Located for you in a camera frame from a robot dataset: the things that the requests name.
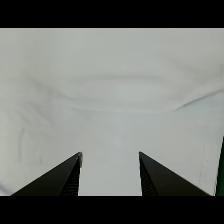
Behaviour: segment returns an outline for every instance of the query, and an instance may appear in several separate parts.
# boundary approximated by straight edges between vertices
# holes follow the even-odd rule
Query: white surface
[[[0,183],[82,151],[81,194],[139,195],[142,151],[213,194],[223,61],[223,29],[0,29]]]

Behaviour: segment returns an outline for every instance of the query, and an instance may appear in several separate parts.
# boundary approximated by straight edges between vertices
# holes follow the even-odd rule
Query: white sheet
[[[122,168],[113,150],[130,151],[125,163],[135,184],[127,193],[138,195],[134,155],[143,151],[213,194],[223,40],[223,29],[1,29],[0,183],[14,192],[83,151],[80,193],[125,194],[131,179],[114,175],[119,187],[109,189],[99,181],[105,166],[97,168],[96,157],[95,168],[89,163],[95,150]],[[210,95],[217,96],[212,107],[203,99],[176,111]],[[88,190],[91,178],[82,178],[90,169],[98,182]]]

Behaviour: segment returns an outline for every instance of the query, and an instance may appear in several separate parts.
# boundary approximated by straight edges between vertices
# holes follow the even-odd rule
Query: white cloth
[[[0,29],[0,49],[0,183],[9,191],[18,190],[79,151],[86,158],[93,151],[94,155],[102,151],[104,159],[116,158],[114,151],[130,153],[133,159],[126,161],[127,167],[131,163],[137,167],[134,156],[143,151],[196,184],[197,166],[197,170],[186,171],[185,164],[183,171],[173,165],[185,160],[183,154],[164,154],[164,148],[166,152],[175,145],[179,148],[178,138],[169,138],[172,144],[158,145],[156,151],[152,141],[142,145],[140,140],[150,133],[147,139],[154,136],[158,144],[161,133],[172,134],[171,127],[179,133],[196,118],[200,121],[203,113],[210,113],[210,106],[202,105],[200,113],[192,109],[189,120],[180,116],[181,129],[177,123],[173,125],[178,108],[223,91],[223,29]],[[184,147],[195,164],[203,153],[196,146],[209,144],[208,133],[214,137],[211,147],[216,146],[214,153],[219,156],[223,120],[216,115],[223,112],[223,98],[218,94],[218,99],[214,103],[218,109],[201,120],[208,128],[194,151]],[[167,128],[156,131],[155,116],[161,116],[156,118],[157,124],[167,123]],[[201,132],[193,127],[187,135]],[[186,139],[196,141],[189,136]],[[210,162],[209,183],[199,184],[210,194],[214,193],[218,156]],[[83,178],[88,178],[89,170],[94,173],[90,161],[85,166],[84,157],[80,187],[87,186],[88,180]],[[96,170],[103,170],[103,165]],[[132,173],[133,181],[139,181],[139,171]],[[130,181],[120,183],[122,194]],[[101,188],[99,183],[89,193],[96,189],[98,194]],[[88,189],[83,186],[80,192],[82,189],[88,194]],[[114,193],[112,189],[101,192],[119,192],[119,187],[114,189]],[[130,189],[129,194],[140,194],[140,182]]]

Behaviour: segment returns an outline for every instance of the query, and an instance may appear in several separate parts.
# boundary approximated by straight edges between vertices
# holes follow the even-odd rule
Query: white fabric
[[[144,151],[140,139],[150,133],[147,138],[154,136],[158,143],[165,130],[169,135],[172,126],[179,130],[178,124],[173,125],[178,108],[222,92],[223,61],[223,29],[0,29],[0,183],[14,192],[76,152],[83,151],[90,158],[87,154],[94,150],[96,154],[109,150],[105,156],[115,156],[112,150],[117,150],[121,155],[130,151],[131,158],[138,151],[153,155],[196,184],[197,166],[186,171],[185,164],[183,171],[172,164],[185,157],[180,160],[179,154],[164,154],[164,145],[154,152],[152,141],[145,142]],[[218,114],[223,110],[222,100],[219,97],[214,104]],[[209,112],[210,106],[202,109]],[[217,111],[201,120],[208,129],[199,138],[204,144],[211,132],[217,140],[211,140],[215,155],[220,153],[223,135]],[[192,109],[191,113],[189,123],[200,120],[197,111]],[[160,115],[157,122],[167,122],[167,129],[156,131],[152,124]],[[179,122],[183,122],[180,130],[184,131],[189,124],[185,115]],[[138,131],[130,135],[130,147],[124,133],[135,130],[136,125]],[[190,130],[201,132],[192,126]],[[167,145],[167,152],[175,145],[179,148],[175,139]],[[201,163],[202,155],[197,144],[195,151],[184,148],[195,164]],[[210,163],[209,183],[200,185],[210,194],[214,193],[217,157]],[[137,164],[133,160],[127,164]],[[82,173],[84,169],[88,173],[90,165],[84,168],[84,164]],[[139,181],[138,172],[133,181]],[[130,185],[127,183],[121,183],[124,191]],[[91,191],[99,193],[100,186]],[[140,184],[131,189],[129,194],[139,194]],[[112,191],[102,192],[115,194]]]

